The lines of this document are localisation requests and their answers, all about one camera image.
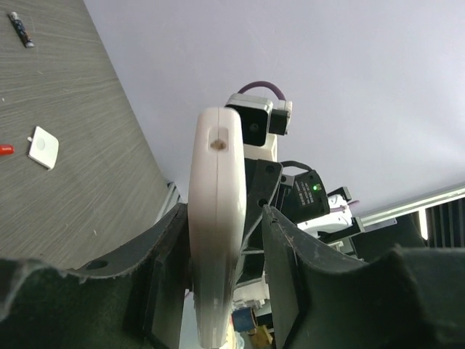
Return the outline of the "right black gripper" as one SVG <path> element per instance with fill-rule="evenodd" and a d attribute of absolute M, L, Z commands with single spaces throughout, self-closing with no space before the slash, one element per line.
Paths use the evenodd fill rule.
<path fill-rule="evenodd" d="M 281 164 L 245 160 L 246 221 L 237 266 L 236 287 L 265 280 L 273 289 L 291 281 L 291 247 L 286 241 L 287 219 L 277 208 Z"/>

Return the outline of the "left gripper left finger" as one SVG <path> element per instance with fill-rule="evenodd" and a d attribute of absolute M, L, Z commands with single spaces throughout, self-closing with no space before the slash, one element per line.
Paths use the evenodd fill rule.
<path fill-rule="evenodd" d="M 78 270 L 1 260 L 3 348 L 178 348 L 187 207 Z"/>

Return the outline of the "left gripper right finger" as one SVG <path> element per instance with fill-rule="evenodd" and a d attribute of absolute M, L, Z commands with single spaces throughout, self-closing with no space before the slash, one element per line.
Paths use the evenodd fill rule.
<path fill-rule="evenodd" d="M 363 262 L 287 221 L 291 281 L 268 283 L 278 348 L 464 346 L 463 249 L 396 247 Z"/>

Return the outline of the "white remote control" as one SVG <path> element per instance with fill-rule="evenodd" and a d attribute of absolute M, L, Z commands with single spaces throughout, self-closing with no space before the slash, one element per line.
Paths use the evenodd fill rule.
<path fill-rule="evenodd" d="M 207 108 L 197 121 L 187 203 L 202 348 L 220 348 L 226 341 L 246 197 L 240 116 L 232 108 Z"/>

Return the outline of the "white remote battery cover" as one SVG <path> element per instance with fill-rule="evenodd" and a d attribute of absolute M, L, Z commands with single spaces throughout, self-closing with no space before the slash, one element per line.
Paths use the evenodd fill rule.
<path fill-rule="evenodd" d="M 28 141 L 30 142 L 28 157 L 47 170 L 54 169 L 59 152 L 59 140 L 45 129 L 36 126 Z"/>

